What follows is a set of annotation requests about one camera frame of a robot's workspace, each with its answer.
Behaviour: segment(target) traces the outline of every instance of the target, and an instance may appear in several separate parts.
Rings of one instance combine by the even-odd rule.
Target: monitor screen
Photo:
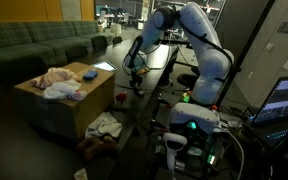
[[[107,61],[103,61],[103,62],[99,62],[99,63],[93,64],[93,66],[96,67],[96,68],[107,70],[107,71],[115,71],[116,70],[116,67],[114,65],[112,65],[111,63],[107,62]]]
[[[283,117],[288,117],[288,77],[279,78],[252,123],[263,124]]]

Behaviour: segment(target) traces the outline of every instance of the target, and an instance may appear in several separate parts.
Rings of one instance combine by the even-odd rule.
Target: cloth
[[[82,80],[80,76],[76,75],[69,69],[49,68],[47,73],[45,73],[43,76],[33,79],[33,83],[38,88],[45,89],[48,86],[51,86],[53,83],[68,81],[70,79],[73,79],[77,82],[81,82]]]
[[[87,179],[87,173],[86,173],[86,169],[80,169],[78,170],[75,174],[74,174],[74,178],[75,180],[88,180]]]
[[[86,91],[79,90],[81,83],[73,79],[53,83],[44,90],[45,99],[66,99],[81,101],[87,95]]]
[[[117,138],[122,130],[122,124],[109,112],[103,112],[94,122],[88,125],[85,131],[85,138],[92,136],[101,137],[104,134],[109,134]]]

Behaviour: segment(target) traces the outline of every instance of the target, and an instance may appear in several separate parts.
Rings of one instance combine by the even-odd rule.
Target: small object on table
[[[97,77],[98,73],[97,71],[91,71],[89,70],[86,74],[83,75],[83,79],[85,80],[93,80]]]

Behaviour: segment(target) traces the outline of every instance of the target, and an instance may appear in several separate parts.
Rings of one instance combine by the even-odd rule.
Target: black cable
[[[147,55],[147,54],[150,54],[150,53],[156,51],[161,46],[161,44],[162,44],[162,41],[160,41],[160,43],[157,45],[157,47],[155,49],[153,49],[152,51],[145,53],[145,54]]]
[[[150,67],[148,67],[148,65],[146,64],[145,59],[144,59],[139,53],[138,53],[138,56],[140,56],[140,58],[142,59],[143,64],[144,64],[147,68],[150,69]]]
[[[180,47],[178,47],[178,50],[179,50],[179,52],[181,53],[181,55],[182,55],[184,61],[186,62],[186,64],[189,64],[189,65],[190,65],[190,63],[188,63],[187,60],[185,59],[185,57],[184,57],[184,55],[183,55],[183,53],[182,53]]]
[[[156,107],[156,105],[157,105],[157,98],[158,98],[158,91],[156,90],[156,89],[154,89],[154,91],[153,91],[153,96],[152,96],[152,98],[153,98],[153,106],[151,106],[151,107],[153,107],[153,110],[152,110],[152,113],[151,113],[151,115],[149,115],[149,116],[147,116],[147,117],[145,117],[145,118],[141,118],[141,120],[140,120],[140,126],[147,132],[148,130],[149,130],[149,128],[146,128],[144,125],[143,125],[143,122],[145,121],[145,120],[147,120],[148,118],[153,118],[153,111],[154,111],[154,108]]]
[[[168,64],[168,61],[169,61],[169,56],[170,56],[170,51],[171,51],[171,40],[169,39],[169,44],[168,44],[168,51],[167,51],[167,58],[166,58],[166,62],[165,62],[165,64],[164,64],[164,66],[163,67],[161,67],[161,68],[150,68],[150,67],[148,67],[150,70],[162,70],[162,69],[164,69],[166,66],[167,66],[167,64]]]
[[[201,42],[204,42],[204,43],[206,43],[206,44],[209,44],[209,45],[212,46],[214,49],[216,49],[216,50],[220,51],[221,53],[223,53],[223,54],[227,57],[227,59],[229,60],[229,62],[230,62],[230,69],[229,69],[228,75],[232,72],[233,66],[234,66],[233,60],[232,60],[231,56],[228,55],[227,52],[224,51],[224,49],[222,49],[221,47],[217,46],[216,44],[214,44],[214,43],[212,43],[211,41],[209,41],[208,39],[206,39],[206,38],[205,38],[205,37],[206,37],[206,34],[204,34],[203,36],[198,36],[197,34],[194,34],[190,29],[188,29],[188,28],[181,22],[180,19],[178,20],[178,22],[179,22],[180,26],[181,26],[184,30],[186,30],[188,33],[190,33],[192,36],[196,37],[196,38],[199,39]]]
[[[133,88],[131,88],[131,87],[128,87],[128,86],[124,86],[124,85],[121,85],[121,84],[117,84],[117,83],[115,83],[115,86],[118,86],[118,87],[122,87],[122,88],[125,88],[125,89],[130,89],[130,90],[133,90]]]

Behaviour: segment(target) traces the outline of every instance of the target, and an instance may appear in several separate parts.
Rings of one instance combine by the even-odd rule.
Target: green light
[[[188,126],[189,128],[192,128],[193,130],[196,129],[196,124],[195,124],[194,122],[189,122],[189,123],[187,124],[187,126]]]
[[[214,160],[215,160],[215,156],[213,155],[208,155],[208,158],[207,158],[207,162],[208,164],[213,164],[214,163]]]
[[[184,97],[183,101],[186,102],[186,103],[189,102],[190,101],[190,97],[189,96]]]

